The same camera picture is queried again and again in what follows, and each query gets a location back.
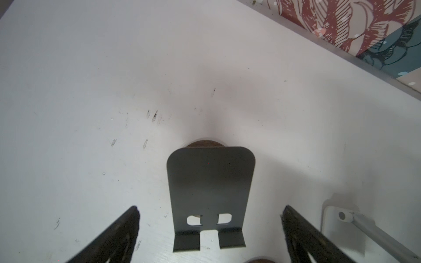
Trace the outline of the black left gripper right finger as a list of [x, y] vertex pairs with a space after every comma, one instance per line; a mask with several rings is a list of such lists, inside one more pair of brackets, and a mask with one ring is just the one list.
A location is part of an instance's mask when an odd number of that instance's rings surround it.
[[281, 215], [288, 253], [293, 263], [352, 263], [353, 260], [327, 239], [293, 207]]

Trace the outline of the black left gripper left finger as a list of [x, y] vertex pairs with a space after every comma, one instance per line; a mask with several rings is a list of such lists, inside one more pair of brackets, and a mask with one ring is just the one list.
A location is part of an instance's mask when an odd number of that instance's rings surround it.
[[130, 207], [70, 263], [129, 263], [139, 233], [140, 212]]

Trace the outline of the wooden round phone stand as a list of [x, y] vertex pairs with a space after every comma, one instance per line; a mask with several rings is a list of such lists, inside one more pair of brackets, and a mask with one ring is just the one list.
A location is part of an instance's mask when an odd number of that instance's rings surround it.
[[245, 247], [242, 228], [255, 156], [240, 146], [183, 147], [167, 160], [173, 252], [198, 251], [202, 231], [216, 230], [221, 249]]

